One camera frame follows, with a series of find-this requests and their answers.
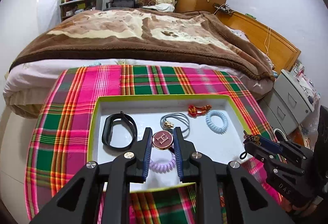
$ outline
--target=drawer handle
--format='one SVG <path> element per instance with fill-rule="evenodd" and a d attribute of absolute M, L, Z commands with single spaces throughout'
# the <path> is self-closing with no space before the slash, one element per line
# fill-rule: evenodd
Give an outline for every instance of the drawer handle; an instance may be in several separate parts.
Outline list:
<path fill-rule="evenodd" d="M 281 110 L 281 108 L 278 106 L 278 108 L 280 109 L 280 111 L 284 114 L 284 116 L 283 116 L 283 118 L 282 119 L 284 119 L 285 118 L 285 116 L 286 116 L 286 114 Z"/>
<path fill-rule="evenodd" d="M 296 106 L 297 102 L 296 102 L 296 100 L 292 97 L 292 95 L 289 92 L 288 92 L 288 96 L 290 96 L 294 100 L 295 106 Z"/>

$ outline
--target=black fitness tracker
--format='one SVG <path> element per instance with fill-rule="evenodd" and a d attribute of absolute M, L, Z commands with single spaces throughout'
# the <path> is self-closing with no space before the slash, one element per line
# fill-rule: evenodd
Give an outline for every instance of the black fitness tracker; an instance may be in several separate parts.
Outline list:
<path fill-rule="evenodd" d="M 112 140 L 112 129 L 113 129 L 113 122 L 116 119 L 121 119 L 122 121 L 124 121 L 129 129 L 131 130 L 131 135 L 132 135 L 132 141 L 129 145 L 125 146 L 125 147 L 114 147 L 110 145 L 110 141 Z M 122 111 L 118 114 L 113 114 L 110 115 L 109 117 L 106 118 L 105 121 L 105 126 L 104 126 L 104 131 L 102 134 L 102 138 L 101 141 L 104 145 L 106 145 L 107 147 L 109 147 L 110 149 L 114 150 L 114 151 L 119 151 L 119 152 L 123 152 L 126 150 L 129 150 L 130 147 L 133 145 L 133 143 L 137 140 L 137 126 L 135 121 L 133 120 L 132 117 L 130 117 L 127 114 L 124 114 Z"/>

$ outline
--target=silver screw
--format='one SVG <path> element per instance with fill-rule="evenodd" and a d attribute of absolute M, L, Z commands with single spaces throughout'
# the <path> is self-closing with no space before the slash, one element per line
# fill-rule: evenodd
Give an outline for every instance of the silver screw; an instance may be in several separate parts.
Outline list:
<path fill-rule="evenodd" d="M 240 167 L 240 164 L 237 161 L 231 161 L 230 162 L 230 167 L 232 167 L 232 168 L 239 168 Z"/>
<path fill-rule="evenodd" d="M 127 159 L 131 159 L 131 158 L 134 157 L 134 153 L 132 153 L 132 152 L 126 152 L 126 153 L 124 154 L 124 157 L 127 158 Z"/>
<path fill-rule="evenodd" d="M 191 156 L 195 159 L 198 159 L 202 157 L 202 154 L 200 152 L 193 152 Z"/>
<path fill-rule="evenodd" d="M 97 163 L 94 161 L 89 161 L 87 163 L 87 168 L 95 168 L 97 166 Z"/>

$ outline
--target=gray cord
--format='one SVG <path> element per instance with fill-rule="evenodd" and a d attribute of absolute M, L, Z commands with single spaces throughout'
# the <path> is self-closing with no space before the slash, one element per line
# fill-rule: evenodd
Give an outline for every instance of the gray cord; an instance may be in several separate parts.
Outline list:
<path fill-rule="evenodd" d="M 188 133 L 187 133 L 187 135 L 184 135 L 183 138 L 187 138 L 189 136 L 189 134 L 190 134 L 190 121 L 189 121 L 188 116 L 186 116 L 185 114 L 182 114 L 182 113 L 172 113 L 172 114 L 167 114 L 167 115 L 161 117 L 160 124 L 161 124 L 162 129 L 173 133 L 172 128 L 166 127 L 164 125 L 164 122 L 167 121 L 168 118 L 177 119 L 177 120 L 181 121 L 184 125 L 186 125 L 187 128 L 182 131 L 182 134 L 186 131 L 188 131 Z"/>

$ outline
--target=white tray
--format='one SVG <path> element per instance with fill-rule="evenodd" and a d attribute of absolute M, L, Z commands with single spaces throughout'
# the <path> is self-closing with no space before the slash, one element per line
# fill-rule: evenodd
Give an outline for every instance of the white tray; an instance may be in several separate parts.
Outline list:
<path fill-rule="evenodd" d="M 198 107 L 212 105 L 212 109 L 221 110 L 227 116 L 228 129 L 224 134 L 212 132 L 206 125 L 205 116 L 190 119 L 190 135 L 186 140 L 194 143 L 197 151 L 209 156 L 213 161 L 227 164 L 232 160 L 240 163 L 245 162 L 251 156 L 247 155 L 244 160 L 239 155 L 245 151 L 243 145 L 243 131 L 250 130 L 237 109 L 235 103 L 227 95 L 131 95 L 131 96 L 106 96 L 100 97 L 96 103 L 91 122 L 88 142 L 88 161 L 94 160 L 99 164 L 114 160 L 121 153 L 109 150 L 101 142 L 101 136 L 105 119 L 112 114 L 123 111 L 131 116 L 136 122 L 138 129 L 138 140 L 141 140 L 146 127 L 153 131 L 162 130 L 160 118 L 169 113 L 180 112 L 187 115 L 188 106 Z M 184 125 L 169 119 L 175 127 Z M 223 122 L 219 117 L 212 117 L 217 126 Z M 129 131 L 123 125 L 113 126 L 111 145 L 123 147 L 131 142 Z M 152 148 L 151 159 L 158 163 L 168 163 L 171 160 L 168 150 L 160 151 Z M 130 191 L 141 191 L 158 189 L 180 185 L 177 170 L 174 168 L 168 173 L 155 173 L 149 170 L 147 180 L 143 184 L 132 183 Z"/>

